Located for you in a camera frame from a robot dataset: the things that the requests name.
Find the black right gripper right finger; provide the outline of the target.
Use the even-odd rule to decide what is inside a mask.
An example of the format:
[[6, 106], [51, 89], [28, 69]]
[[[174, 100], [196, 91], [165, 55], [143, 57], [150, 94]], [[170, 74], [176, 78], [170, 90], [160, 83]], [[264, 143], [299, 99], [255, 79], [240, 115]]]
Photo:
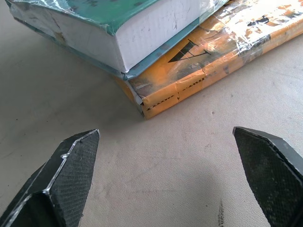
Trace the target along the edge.
[[303, 227], [303, 157], [263, 131], [233, 129], [247, 182], [271, 227]]

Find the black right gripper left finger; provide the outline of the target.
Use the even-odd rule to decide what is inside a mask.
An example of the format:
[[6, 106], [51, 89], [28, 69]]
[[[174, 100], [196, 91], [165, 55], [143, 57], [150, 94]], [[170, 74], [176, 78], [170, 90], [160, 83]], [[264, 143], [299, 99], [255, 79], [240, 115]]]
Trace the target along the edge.
[[78, 227], [91, 187], [98, 129], [63, 140], [24, 183], [0, 227]]

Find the orange taped paperback book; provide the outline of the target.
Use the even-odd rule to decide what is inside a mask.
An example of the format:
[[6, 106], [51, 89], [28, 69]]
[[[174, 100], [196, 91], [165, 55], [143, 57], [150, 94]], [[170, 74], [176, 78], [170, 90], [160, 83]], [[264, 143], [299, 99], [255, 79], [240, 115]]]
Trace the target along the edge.
[[141, 75], [116, 83], [150, 119], [303, 34], [303, 0], [230, 0]]

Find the thick green hardcover book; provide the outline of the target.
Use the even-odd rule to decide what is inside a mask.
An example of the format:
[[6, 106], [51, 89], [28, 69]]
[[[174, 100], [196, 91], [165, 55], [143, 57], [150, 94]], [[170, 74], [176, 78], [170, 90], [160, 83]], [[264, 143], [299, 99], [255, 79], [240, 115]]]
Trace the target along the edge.
[[13, 18], [115, 76], [139, 76], [228, 0], [5, 0]]

